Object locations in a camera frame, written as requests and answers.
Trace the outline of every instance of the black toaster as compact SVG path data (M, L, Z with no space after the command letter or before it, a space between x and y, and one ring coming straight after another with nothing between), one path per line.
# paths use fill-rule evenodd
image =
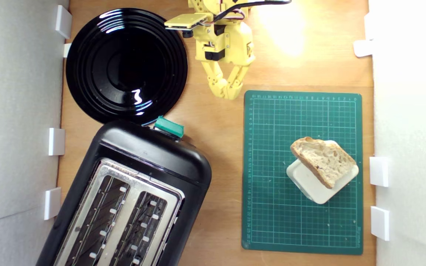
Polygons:
M93 138L37 266L176 265L210 180L206 158L165 128L107 123Z

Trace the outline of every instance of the white dish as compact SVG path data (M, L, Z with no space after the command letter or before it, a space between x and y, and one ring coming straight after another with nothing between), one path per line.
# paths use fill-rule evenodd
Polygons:
M331 197L338 193L345 185L347 185L359 173L359 168L354 166L350 172L340 178L332 189L325 187L315 175L301 163L295 160L287 167L287 175L301 192L310 200L318 204L326 203Z

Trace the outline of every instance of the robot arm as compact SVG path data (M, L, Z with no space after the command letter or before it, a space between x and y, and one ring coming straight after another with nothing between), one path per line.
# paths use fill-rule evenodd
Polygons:
M252 31L242 22L247 18L249 7L290 2L188 0L189 7L193 7L196 13L179 15L165 25L167 29L181 30L183 37L196 39L196 59L202 62L211 91L217 97L233 100L241 91L242 80L255 59ZM228 79L223 77L219 62L234 65Z

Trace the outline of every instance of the bread crust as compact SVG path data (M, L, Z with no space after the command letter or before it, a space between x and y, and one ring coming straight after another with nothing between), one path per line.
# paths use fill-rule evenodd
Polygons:
M292 153L301 161L301 163L303 163L303 165L308 168L315 177L318 178L318 180L326 187L329 189L332 189L333 187L328 184L328 182L326 182L326 180L323 178L323 176L318 172L318 170L315 168L315 166L309 161L307 160L303 154L298 152L298 145L300 144L300 142L303 141L307 141L307 142L319 142L319 141L323 141L323 140L314 140L311 137L304 137L301 139L298 139L296 141L294 141L294 143L292 143L292 145L290 146L290 150L292 151ZM353 159L353 157L351 157L348 153L346 153L345 150L343 150L343 148L341 148L339 145L333 145L334 148L337 148L339 150L342 150L342 152L348 157L348 159L354 163L356 163L356 161Z

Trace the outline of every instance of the wooden surface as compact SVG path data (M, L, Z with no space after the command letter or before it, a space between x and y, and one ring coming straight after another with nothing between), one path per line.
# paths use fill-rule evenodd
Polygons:
M91 18L114 8L143 8L167 19L192 11L186 0L70 2L72 38ZM208 158L213 178L184 249L181 266L375 265L375 238L370 233L370 206L375 195L369 184L368 164L368 157L373 154L372 62L370 58L358 59L353 53L353 41L364 38L363 16L367 12L367 0L296 0L287 6L253 8L247 24L253 31L257 59L245 78L243 91L234 101L212 95L201 64L194 60L194 39L185 41L189 57L187 86L166 118L185 126L191 142ZM362 256L242 249L242 95L250 89L362 94L365 216ZM78 108L65 81L61 126L66 130L66 152L60 159L58 186L65 197L91 139L101 126Z

